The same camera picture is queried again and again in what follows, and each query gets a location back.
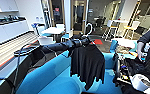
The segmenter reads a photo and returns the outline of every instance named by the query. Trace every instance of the couch cushion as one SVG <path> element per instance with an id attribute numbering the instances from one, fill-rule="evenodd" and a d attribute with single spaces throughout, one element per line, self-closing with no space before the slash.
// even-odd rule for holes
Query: couch cushion
<path id="1" fill-rule="evenodd" d="M 80 84 L 70 77 L 70 67 L 68 67 L 39 94 L 80 94 L 82 92 Z"/>
<path id="2" fill-rule="evenodd" d="M 70 63 L 71 58 L 66 58 L 63 55 L 55 57 L 40 68 L 29 73 L 21 83 L 16 94 L 37 94 L 70 66 Z"/>
<path id="3" fill-rule="evenodd" d="M 112 69 L 105 70 L 104 84 L 100 84 L 99 88 L 95 94 L 122 94 L 120 87 L 115 87 L 115 84 L 112 82 L 115 74 Z"/>
<path id="4" fill-rule="evenodd" d="M 105 58 L 105 69 L 113 69 L 115 62 L 112 60 L 114 53 L 103 53 Z"/>

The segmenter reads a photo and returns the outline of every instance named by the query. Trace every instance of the kitchen cabinet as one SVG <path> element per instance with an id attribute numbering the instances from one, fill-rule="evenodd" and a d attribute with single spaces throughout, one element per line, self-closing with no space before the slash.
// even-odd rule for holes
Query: kitchen cabinet
<path id="1" fill-rule="evenodd" d="M 17 36 L 15 32 L 15 28 L 13 27 L 13 24 L 6 24 L 2 26 L 3 29 L 5 30 L 6 34 L 8 35 L 9 39 L 14 38 L 14 36 Z"/>
<path id="2" fill-rule="evenodd" d="M 18 11 L 14 0 L 0 0 L 0 12 Z"/>
<path id="3" fill-rule="evenodd" d="M 28 31 L 29 29 L 26 20 L 0 25 L 0 43 L 15 38 Z"/>
<path id="4" fill-rule="evenodd" d="M 29 28 L 28 28 L 28 25 L 27 25 L 27 21 L 24 20 L 24 21 L 20 21 L 20 25 L 21 25 L 21 28 L 23 29 L 21 31 L 21 33 L 25 33 L 27 31 L 29 31 Z"/>
<path id="5" fill-rule="evenodd" d="M 0 26 L 0 43 L 5 42 L 9 39 L 7 33 L 5 32 L 5 30 L 3 29 L 2 26 Z"/>

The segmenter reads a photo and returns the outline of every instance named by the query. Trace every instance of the doorway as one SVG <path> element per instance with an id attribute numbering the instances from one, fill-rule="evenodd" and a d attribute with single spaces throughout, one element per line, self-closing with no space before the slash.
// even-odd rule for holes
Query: doorway
<path id="1" fill-rule="evenodd" d="M 71 28 L 74 34 L 84 33 L 87 23 L 87 11 L 89 0 L 71 1 Z"/>
<path id="2" fill-rule="evenodd" d="M 55 27 L 56 24 L 64 24 L 63 0 L 42 0 L 46 27 Z"/>

